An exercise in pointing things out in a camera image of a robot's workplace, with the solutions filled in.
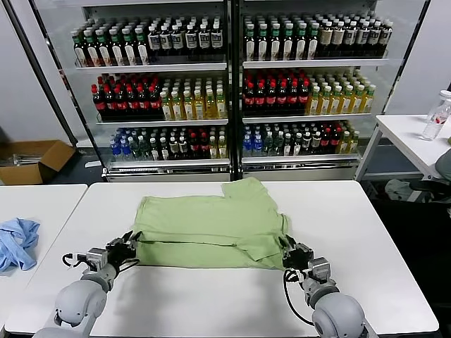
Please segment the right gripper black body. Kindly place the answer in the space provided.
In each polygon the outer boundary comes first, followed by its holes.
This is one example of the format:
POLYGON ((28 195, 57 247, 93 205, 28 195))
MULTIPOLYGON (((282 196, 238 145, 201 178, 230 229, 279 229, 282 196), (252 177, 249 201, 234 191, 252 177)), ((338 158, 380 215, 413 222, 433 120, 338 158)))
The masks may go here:
POLYGON ((308 268, 308 262, 314 259, 314 251, 305 244, 295 244, 285 249, 283 267, 303 271, 308 268))

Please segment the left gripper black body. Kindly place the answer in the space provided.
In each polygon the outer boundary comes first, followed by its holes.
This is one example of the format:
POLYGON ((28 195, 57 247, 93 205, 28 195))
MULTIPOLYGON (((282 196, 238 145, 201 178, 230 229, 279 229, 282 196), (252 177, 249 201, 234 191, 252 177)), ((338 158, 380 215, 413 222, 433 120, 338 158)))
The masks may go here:
POLYGON ((121 267, 126 263, 137 263, 137 245, 135 242, 111 242, 106 245, 107 263, 121 267))

